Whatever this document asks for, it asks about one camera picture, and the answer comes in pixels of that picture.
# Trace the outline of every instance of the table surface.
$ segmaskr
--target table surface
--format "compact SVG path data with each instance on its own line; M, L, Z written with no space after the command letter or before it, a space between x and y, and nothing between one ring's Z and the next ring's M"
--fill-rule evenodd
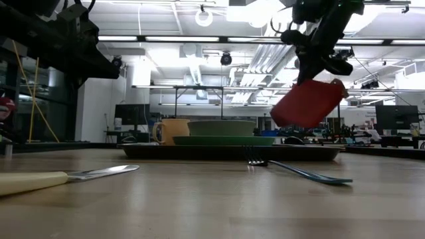
M0 198L0 238L423 238L425 164L340 153L289 163L332 187L276 166L237 161L138 161L115 149L15 155L2 171L140 169Z

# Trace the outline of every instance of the mug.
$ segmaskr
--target mug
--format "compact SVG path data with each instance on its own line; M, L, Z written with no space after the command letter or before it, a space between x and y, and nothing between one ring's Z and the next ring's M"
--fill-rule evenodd
M153 139L164 145L174 145L174 136L189 136L188 119L163 119L161 123L153 125ZM162 127L162 141L157 138L157 128Z

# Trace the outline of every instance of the black tray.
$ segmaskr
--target black tray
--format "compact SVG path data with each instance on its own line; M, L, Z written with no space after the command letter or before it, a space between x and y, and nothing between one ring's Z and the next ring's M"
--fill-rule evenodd
M244 161L242 146L120 145L133 159L234 160ZM263 160L332 161L342 150L338 147L277 145L254 146Z

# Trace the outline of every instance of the computer monitor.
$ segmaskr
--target computer monitor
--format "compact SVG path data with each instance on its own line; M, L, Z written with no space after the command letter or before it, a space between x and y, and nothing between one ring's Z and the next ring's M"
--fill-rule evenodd
M149 104L118 104L115 106L115 118L122 118L122 125L146 125L149 116Z
M375 106L377 127L383 129L410 129L419 123L418 106Z

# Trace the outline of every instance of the plate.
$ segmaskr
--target plate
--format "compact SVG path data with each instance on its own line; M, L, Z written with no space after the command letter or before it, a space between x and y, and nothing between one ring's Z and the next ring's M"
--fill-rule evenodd
M204 146L271 146L273 137L254 136L176 136L175 145L204 145Z

